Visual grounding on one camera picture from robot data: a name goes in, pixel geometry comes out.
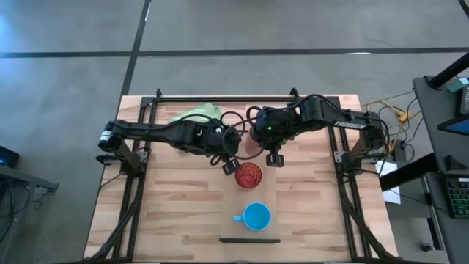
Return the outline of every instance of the gray floor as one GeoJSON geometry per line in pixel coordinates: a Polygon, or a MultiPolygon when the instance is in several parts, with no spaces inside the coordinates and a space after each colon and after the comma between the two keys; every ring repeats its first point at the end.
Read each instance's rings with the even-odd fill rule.
{"type": "MultiPolygon", "coordinates": [[[[130,51],[143,3],[3,1],[0,52],[130,51]]],[[[141,50],[464,47],[468,26],[456,0],[153,0],[141,50]]],[[[460,56],[140,58],[129,93],[285,94],[296,87],[359,94],[365,103],[410,91],[412,78],[436,74],[460,56]]],[[[27,208],[11,263],[81,258],[103,169],[94,160],[97,139],[114,118],[127,66],[128,58],[0,59],[0,145],[22,155],[21,170],[60,182],[39,211],[27,208]]],[[[405,108],[412,99],[390,102],[405,108]]],[[[424,124],[413,145],[416,158],[432,151],[424,124]]],[[[418,196],[418,183],[402,189],[418,196]]],[[[447,262],[441,252],[418,250],[428,239],[413,216],[425,214],[422,206],[403,199],[388,212],[401,257],[447,262]]]]}

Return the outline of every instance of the wooden table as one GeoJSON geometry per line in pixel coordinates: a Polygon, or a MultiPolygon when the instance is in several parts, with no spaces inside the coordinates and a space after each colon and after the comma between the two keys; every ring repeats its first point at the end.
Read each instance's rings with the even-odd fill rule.
{"type": "MultiPolygon", "coordinates": [[[[357,95],[339,95],[341,107],[360,111],[357,95]]],[[[118,118],[136,122],[141,96],[124,96],[118,118]]],[[[156,123],[202,103],[158,103],[156,123]]],[[[285,103],[216,103],[221,111],[244,115],[252,105],[283,107],[285,103]]],[[[238,122],[227,115],[228,123],[238,122]]],[[[357,131],[347,131],[350,146],[357,131]]],[[[221,243],[224,174],[208,158],[152,143],[141,207],[134,261],[142,262],[300,262],[350,260],[327,129],[304,133],[282,147],[285,166],[275,168],[278,231],[281,243],[221,243]]],[[[109,166],[103,182],[118,173],[109,166]]],[[[397,255],[380,182],[376,175],[357,178],[366,223],[377,239],[397,255]]],[[[85,257],[93,255],[119,218],[125,176],[104,187],[97,198],[85,257]]],[[[130,228],[125,231],[125,254],[130,228]]],[[[354,226],[358,251],[362,252],[354,226]]]]}

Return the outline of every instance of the green towel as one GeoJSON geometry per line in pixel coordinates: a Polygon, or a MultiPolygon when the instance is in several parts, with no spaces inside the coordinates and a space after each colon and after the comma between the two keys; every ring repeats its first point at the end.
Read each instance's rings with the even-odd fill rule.
{"type": "MultiPolygon", "coordinates": [[[[221,117],[221,111],[218,106],[214,105],[213,103],[206,103],[203,106],[197,107],[196,109],[192,109],[189,111],[185,111],[184,113],[176,116],[176,117],[170,117],[169,122],[174,122],[176,120],[179,120],[185,116],[188,116],[189,114],[203,114],[208,117],[214,118],[214,119],[220,119],[221,117]]],[[[187,120],[192,120],[196,122],[207,122],[207,118],[203,117],[189,117],[187,120]]]]}

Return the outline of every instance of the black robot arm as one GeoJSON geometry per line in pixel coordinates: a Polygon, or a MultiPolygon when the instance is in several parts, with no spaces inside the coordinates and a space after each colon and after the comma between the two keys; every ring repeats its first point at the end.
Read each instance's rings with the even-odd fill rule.
{"type": "Polygon", "coordinates": [[[268,166],[284,165],[284,157],[278,154],[286,140],[306,131],[317,131],[327,126],[360,131],[360,138],[351,151],[340,155],[343,172],[353,173],[361,169],[361,162],[370,150],[385,145],[380,118],[375,113],[363,113],[340,109],[320,95],[310,95],[290,103],[282,109],[263,107],[256,116],[251,137],[260,147],[269,150],[268,166]]]}
{"type": "Polygon", "coordinates": [[[222,140],[225,129],[226,126],[214,119],[208,122],[179,120],[167,125],[115,120],[106,124],[98,147],[107,153],[115,154],[121,161],[122,171],[126,173],[138,172],[144,158],[138,153],[133,153],[125,144],[125,139],[133,139],[168,143],[178,150],[194,155],[219,156],[220,160],[226,163],[223,165],[225,174],[229,175],[239,167],[239,163],[235,159],[230,160],[231,156],[227,154],[226,149],[229,153],[236,153],[241,139],[237,131],[230,131],[224,139],[224,145],[222,140]]]}

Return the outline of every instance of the blue cup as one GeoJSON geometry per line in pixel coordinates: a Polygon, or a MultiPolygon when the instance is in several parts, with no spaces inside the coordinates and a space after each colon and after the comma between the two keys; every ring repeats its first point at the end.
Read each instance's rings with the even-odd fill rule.
{"type": "Polygon", "coordinates": [[[242,216],[233,216],[233,221],[243,221],[253,231],[263,231],[270,224],[269,208],[261,202],[246,206],[242,216]]]}

